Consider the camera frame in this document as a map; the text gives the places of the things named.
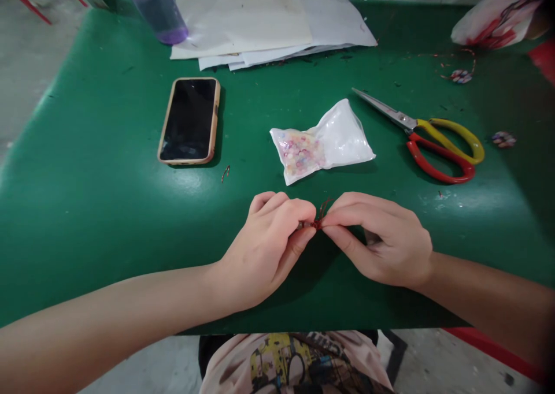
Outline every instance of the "phone case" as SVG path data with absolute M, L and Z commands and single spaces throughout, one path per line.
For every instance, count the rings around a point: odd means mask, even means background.
M 168 123 L 169 109 L 172 106 L 173 92 L 175 84 L 179 80 L 199 80 L 199 79 L 213 79 L 216 81 L 216 92 L 214 92 L 214 108 L 212 109 L 212 126 L 210 127 L 210 141 L 208 144 L 208 156 L 204 159 L 185 159 L 185 160 L 162 160 L 160 154 L 162 153 L 162 144 L 164 144 L 164 134 L 166 133 L 166 125 Z M 172 91 L 169 94 L 168 108 L 166 109 L 166 118 L 164 119 L 164 126 L 162 127 L 162 135 L 160 136 L 160 144 L 158 145 L 158 160 L 169 166 L 183 166 L 194 164 L 208 163 L 214 157 L 214 148 L 216 146 L 216 127 L 218 126 L 218 108 L 220 106 L 220 82 L 212 77 L 200 78 L 177 78 L 173 81 Z

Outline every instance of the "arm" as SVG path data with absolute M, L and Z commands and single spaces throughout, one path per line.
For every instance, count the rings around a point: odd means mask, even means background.
M 285 280 L 316 230 L 316 208 L 286 194 L 255 196 L 223 258 L 147 274 L 45 309 L 0 329 L 5 392 L 76 392 L 139 349 L 254 307 Z
M 430 261 L 430 277 L 413 290 L 446 307 L 531 364 L 546 366 L 552 348 L 553 290 L 438 252 L 432 253 Z
M 349 225 L 365 229 L 367 245 L 345 228 Z M 422 293 L 516 355 L 545 366 L 555 312 L 553 290 L 433 252 L 430 235 L 414 212 L 375 196 L 343 194 L 322 226 L 366 277 Z

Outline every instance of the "green table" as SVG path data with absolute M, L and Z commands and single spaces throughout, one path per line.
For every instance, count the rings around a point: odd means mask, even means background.
M 200 72 L 196 60 L 170 61 L 169 47 L 132 9 L 89 12 L 2 173 L 0 325 L 128 277 L 218 260 L 253 195 L 267 190 L 317 207 L 345 191 L 392 199 L 416 212 L 436 250 L 550 285 L 555 95 L 526 55 L 531 44 L 478 54 L 475 78 L 457 86 L 437 72 L 448 60 L 418 54 L 458 53 L 449 36 L 466 8 L 356 5 L 379 47 L 216 73 Z M 452 62 L 469 68 L 470 56 L 461 58 Z M 194 76 L 214 76 L 223 87 L 216 156 L 174 169 L 157 161 L 160 130 L 172 82 Z M 476 177 L 444 185 L 426 176 L 404 133 L 351 87 L 410 116 L 472 130 L 486 149 Z M 286 187 L 268 131 L 312 127 L 342 98 L 377 158 Z M 516 134 L 514 149 L 486 140 L 498 130 Z M 319 232 L 266 302 L 190 332 L 462 324 L 416 293 L 367 280 Z

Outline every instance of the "black phone screen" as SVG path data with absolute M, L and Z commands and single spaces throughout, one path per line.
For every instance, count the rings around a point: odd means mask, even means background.
M 215 79 L 175 83 L 160 152 L 162 160 L 208 157 L 215 94 Z

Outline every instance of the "yellow handle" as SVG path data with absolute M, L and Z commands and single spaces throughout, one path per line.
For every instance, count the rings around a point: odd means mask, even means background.
M 418 123 L 418 127 L 422 127 L 428 134 L 430 134 L 434 139 L 440 142 L 442 146 L 464 158 L 466 161 L 473 164 L 474 166 L 482 163 L 482 161 L 484 160 L 485 152 L 484 147 L 482 147 L 482 144 L 480 143 L 480 140 L 478 140 L 478 138 L 471 131 L 469 131 L 462 125 L 457 124 L 453 121 L 444 120 L 442 118 L 431 118 L 429 122 L 424 120 L 416 121 Z M 434 125 L 447 128 L 459 134 L 472 149 L 472 157 L 459 150 L 458 147 L 455 146 L 446 136 L 441 134 L 434 127 Z

